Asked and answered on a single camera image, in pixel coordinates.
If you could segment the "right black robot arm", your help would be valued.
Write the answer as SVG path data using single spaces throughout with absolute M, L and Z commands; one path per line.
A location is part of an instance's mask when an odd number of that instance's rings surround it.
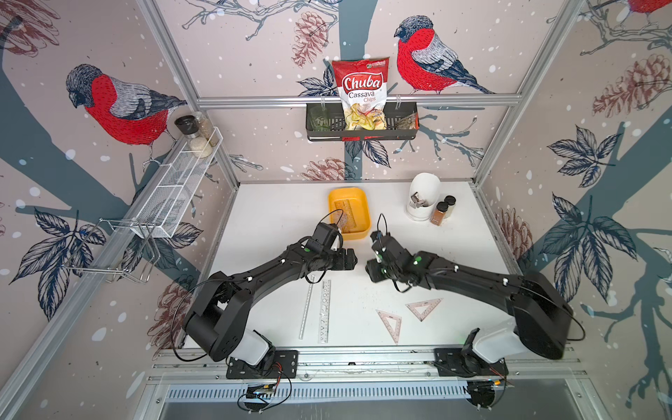
M 374 283 L 456 293 L 509 315 L 496 327 L 472 329 L 463 346 L 466 357 L 489 364 L 526 351 L 552 361 L 564 357 L 573 312 L 543 275 L 483 271 L 424 251 L 412 255 L 391 236 L 372 250 L 376 257 L 366 271 Z

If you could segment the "pink triangle set square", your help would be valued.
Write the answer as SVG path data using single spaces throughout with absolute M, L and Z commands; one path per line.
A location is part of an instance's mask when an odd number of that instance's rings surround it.
M 383 322 L 385 329 L 390 335 L 392 341 L 395 344 L 399 343 L 403 319 L 393 313 L 387 313 L 386 311 L 377 310 L 376 313 Z

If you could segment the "blue clear set square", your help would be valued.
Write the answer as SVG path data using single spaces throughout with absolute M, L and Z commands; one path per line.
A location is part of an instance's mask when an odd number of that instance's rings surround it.
M 368 215 L 359 206 L 355 208 L 341 208 L 341 230 L 345 234 L 359 234 L 370 227 Z

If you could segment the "thin clear straight ruler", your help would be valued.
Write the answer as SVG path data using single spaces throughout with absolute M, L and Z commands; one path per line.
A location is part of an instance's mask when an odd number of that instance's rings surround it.
M 307 287 L 307 292 L 306 292 L 306 301 L 304 301 L 304 310 L 302 312 L 302 318 L 301 318 L 301 324 L 299 328 L 299 340 L 302 341 L 305 337 L 305 331 L 306 331 L 306 324 L 307 324 L 307 319 L 310 311 L 310 306 L 312 302 L 312 296 L 313 296 L 313 283 L 308 283 Z

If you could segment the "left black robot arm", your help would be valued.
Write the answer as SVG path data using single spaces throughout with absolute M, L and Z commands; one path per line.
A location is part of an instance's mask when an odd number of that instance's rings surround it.
M 185 315 L 183 329 L 210 359 L 221 362 L 243 341 L 255 303 L 313 271 L 351 271 L 356 264 L 352 248 L 317 252 L 295 243 L 279 257 L 250 271 L 233 276 L 217 272 L 201 284 Z

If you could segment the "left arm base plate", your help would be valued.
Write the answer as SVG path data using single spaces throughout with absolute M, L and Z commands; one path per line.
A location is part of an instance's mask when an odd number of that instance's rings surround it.
M 277 379 L 278 377 L 294 379 L 297 374 L 298 362 L 298 350 L 276 350 L 276 348 L 271 348 L 257 365 L 251 365 L 244 360 L 230 357 L 226 378 L 229 380 Z

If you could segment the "long pink ruler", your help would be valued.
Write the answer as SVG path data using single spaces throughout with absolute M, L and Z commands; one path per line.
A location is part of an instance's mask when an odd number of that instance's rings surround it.
M 337 222 L 338 227 L 341 229 L 341 232 L 344 233 L 344 234 L 349 233 L 348 232 L 348 227 L 347 227 L 347 223 L 348 223 L 347 205 L 348 205 L 348 200 L 347 199 L 344 200 L 344 201 L 335 201 L 334 202 L 334 206 L 335 206 L 335 210 L 336 210 L 336 214 L 337 214 L 336 222 Z

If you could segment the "short clear stencil ruler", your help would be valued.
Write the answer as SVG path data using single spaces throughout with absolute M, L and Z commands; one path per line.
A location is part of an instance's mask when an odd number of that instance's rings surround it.
M 360 220 L 362 218 L 360 201 L 358 199 L 349 199 L 346 208 L 348 209 L 348 223 L 346 224 L 348 232 L 360 231 L 362 229 L 360 227 L 362 225 L 362 221 Z

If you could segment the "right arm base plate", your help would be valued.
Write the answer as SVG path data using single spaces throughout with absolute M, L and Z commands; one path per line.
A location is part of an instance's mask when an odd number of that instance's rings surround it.
M 434 362 L 441 377 L 473 378 L 476 376 L 504 377 L 509 374 L 505 360 L 488 363 L 474 352 L 463 352 L 461 348 L 434 348 Z

